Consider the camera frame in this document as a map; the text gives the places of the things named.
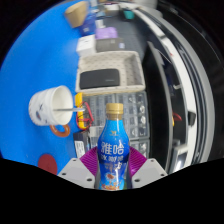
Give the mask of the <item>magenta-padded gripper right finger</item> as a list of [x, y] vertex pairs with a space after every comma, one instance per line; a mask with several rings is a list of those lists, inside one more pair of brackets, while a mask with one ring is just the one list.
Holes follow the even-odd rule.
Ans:
[[128, 160], [128, 188], [146, 186], [167, 175], [156, 159], [147, 159], [138, 150], [131, 147]]

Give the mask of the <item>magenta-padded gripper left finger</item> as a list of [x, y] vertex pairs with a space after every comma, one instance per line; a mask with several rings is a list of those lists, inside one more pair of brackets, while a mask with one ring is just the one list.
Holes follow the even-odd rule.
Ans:
[[96, 189], [100, 179], [97, 148], [90, 149], [81, 158], [72, 158], [58, 176], [81, 187]]

